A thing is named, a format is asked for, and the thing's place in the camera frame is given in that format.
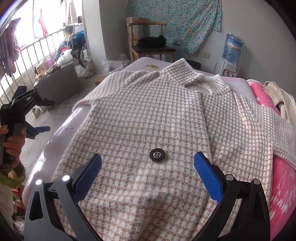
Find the floor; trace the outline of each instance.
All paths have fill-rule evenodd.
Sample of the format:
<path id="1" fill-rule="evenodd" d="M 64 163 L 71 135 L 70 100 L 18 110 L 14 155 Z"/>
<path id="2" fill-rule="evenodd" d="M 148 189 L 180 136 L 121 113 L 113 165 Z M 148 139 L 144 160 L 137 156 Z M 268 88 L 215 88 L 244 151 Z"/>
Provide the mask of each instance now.
<path id="1" fill-rule="evenodd" d="M 76 71 L 81 72 L 79 66 L 76 67 Z M 73 106 L 81 99 L 83 99 L 88 93 L 95 88 L 95 80 L 97 75 L 93 75 L 88 79 L 80 79 L 82 85 L 82 91 L 66 100 L 59 106 L 52 109 L 50 112 L 47 110 L 44 113 L 39 113 L 39 116 L 35 119 L 30 111 L 26 115 L 26 121 L 32 126 L 50 126 L 49 132 L 40 133 L 36 136 L 35 140 L 26 139 L 26 144 L 23 146 L 22 154 L 20 156 L 22 164 L 26 168 L 26 176 L 28 177 L 36 160 L 44 150 L 46 144 L 52 139 L 54 133 L 64 123 L 64 121 L 71 115 Z"/>

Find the black bag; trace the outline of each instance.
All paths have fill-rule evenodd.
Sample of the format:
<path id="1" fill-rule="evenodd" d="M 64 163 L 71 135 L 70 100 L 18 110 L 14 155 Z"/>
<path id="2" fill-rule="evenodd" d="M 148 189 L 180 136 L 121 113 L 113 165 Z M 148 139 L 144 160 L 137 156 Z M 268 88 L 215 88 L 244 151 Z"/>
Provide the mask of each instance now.
<path id="1" fill-rule="evenodd" d="M 166 38 L 162 35 L 159 37 L 145 37 L 138 41 L 138 46 L 143 48 L 158 48 L 166 45 Z"/>

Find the chair backrest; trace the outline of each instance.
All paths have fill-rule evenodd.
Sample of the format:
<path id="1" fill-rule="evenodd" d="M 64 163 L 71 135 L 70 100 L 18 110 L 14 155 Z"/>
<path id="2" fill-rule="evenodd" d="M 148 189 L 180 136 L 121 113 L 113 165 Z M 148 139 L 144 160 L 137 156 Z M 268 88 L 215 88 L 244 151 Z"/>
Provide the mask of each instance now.
<path id="1" fill-rule="evenodd" d="M 142 21 L 137 21 L 134 23 L 128 23 L 127 26 L 131 27 L 131 45 L 133 46 L 133 26 L 135 25 L 160 25 L 160 35 L 163 34 L 163 26 L 167 25 L 167 23 L 162 23 L 162 22 L 156 22 L 156 21 L 150 21 L 150 20 L 142 20 Z"/>

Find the bicycle wheel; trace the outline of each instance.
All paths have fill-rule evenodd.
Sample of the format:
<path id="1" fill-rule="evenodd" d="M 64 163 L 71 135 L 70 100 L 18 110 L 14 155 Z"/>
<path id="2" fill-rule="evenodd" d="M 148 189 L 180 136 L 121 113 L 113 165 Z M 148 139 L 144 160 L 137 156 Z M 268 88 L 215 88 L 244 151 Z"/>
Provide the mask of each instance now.
<path id="1" fill-rule="evenodd" d="M 86 43 L 78 49 L 78 61 L 80 65 L 86 69 L 88 62 L 88 54 L 87 54 L 87 48 Z"/>

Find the chair seat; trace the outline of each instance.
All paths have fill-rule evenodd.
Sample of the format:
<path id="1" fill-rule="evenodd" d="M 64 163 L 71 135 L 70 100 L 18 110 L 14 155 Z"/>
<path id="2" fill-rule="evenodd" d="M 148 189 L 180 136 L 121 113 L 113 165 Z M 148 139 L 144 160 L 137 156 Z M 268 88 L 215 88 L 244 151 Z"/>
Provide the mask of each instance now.
<path id="1" fill-rule="evenodd" d="M 139 45 L 134 45 L 131 47 L 136 53 L 151 53 L 151 52 L 176 52 L 176 50 L 167 45 L 158 48 L 145 48 Z"/>

